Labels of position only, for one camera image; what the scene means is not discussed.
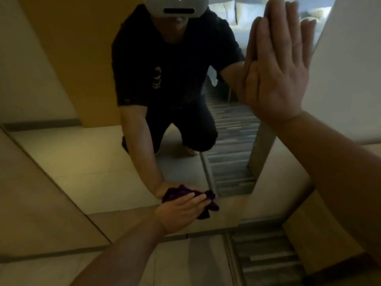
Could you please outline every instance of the shirt logo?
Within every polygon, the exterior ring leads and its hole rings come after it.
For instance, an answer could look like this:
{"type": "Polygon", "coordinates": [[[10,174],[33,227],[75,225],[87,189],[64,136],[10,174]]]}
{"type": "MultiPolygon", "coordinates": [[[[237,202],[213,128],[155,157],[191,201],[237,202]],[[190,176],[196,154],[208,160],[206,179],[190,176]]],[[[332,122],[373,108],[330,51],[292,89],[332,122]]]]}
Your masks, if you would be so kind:
{"type": "Polygon", "coordinates": [[[160,67],[155,68],[154,82],[152,83],[153,89],[159,89],[162,83],[162,69],[160,67]]]}

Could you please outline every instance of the cleaning cloth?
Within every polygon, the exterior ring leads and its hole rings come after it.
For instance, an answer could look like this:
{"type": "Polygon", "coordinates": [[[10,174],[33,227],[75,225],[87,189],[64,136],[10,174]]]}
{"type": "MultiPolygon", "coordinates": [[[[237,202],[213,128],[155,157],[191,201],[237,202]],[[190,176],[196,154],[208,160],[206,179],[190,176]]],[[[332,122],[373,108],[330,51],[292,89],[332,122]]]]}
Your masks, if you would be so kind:
{"type": "Polygon", "coordinates": [[[213,200],[216,198],[216,194],[212,190],[209,190],[207,192],[198,192],[198,191],[188,189],[184,185],[181,185],[178,188],[170,187],[168,191],[165,193],[162,199],[162,203],[176,200],[179,197],[185,196],[186,194],[189,194],[191,192],[195,193],[195,197],[201,194],[206,194],[207,199],[212,200],[212,202],[206,206],[206,208],[201,213],[201,215],[198,216],[197,218],[198,220],[204,220],[204,219],[210,218],[209,210],[214,212],[219,210],[219,206],[217,206],[217,204],[213,202],[213,200]]]}

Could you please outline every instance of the hand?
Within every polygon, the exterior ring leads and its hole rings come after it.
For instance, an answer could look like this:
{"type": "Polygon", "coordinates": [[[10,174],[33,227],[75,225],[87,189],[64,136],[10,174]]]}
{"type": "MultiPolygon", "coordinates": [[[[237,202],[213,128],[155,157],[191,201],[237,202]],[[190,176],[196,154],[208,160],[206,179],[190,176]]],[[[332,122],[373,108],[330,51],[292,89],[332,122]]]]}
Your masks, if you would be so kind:
{"type": "Polygon", "coordinates": [[[187,194],[174,201],[160,205],[155,216],[163,225],[166,234],[172,234],[190,225],[212,201],[205,194],[194,197],[195,193],[187,194]]]}
{"type": "Polygon", "coordinates": [[[302,113],[316,23],[300,24],[298,3],[284,0],[270,0],[257,22],[258,61],[250,63],[245,98],[260,120],[276,127],[302,113]]]}
{"type": "MultiPolygon", "coordinates": [[[[159,187],[157,188],[155,192],[155,197],[158,199],[162,199],[170,187],[179,187],[180,185],[183,185],[183,183],[172,183],[172,182],[163,181],[160,183],[159,187]]],[[[189,185],[185,185],[185,186],[188,189],[192,189],[194,191],[205,192],[198,189],[195,186],[189,186],[189,185]]]]}

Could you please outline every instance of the headset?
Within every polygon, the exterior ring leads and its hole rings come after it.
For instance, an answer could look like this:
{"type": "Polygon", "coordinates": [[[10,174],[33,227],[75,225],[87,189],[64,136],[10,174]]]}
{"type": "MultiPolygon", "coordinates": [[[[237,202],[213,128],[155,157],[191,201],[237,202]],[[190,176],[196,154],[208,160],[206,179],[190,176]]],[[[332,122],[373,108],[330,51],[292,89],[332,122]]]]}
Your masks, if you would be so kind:
{"type": "Polygon", "coordinates": [[[209,0],[144,0],[144,3],[154,17],[198,18],[207,10],[209,0]]]}

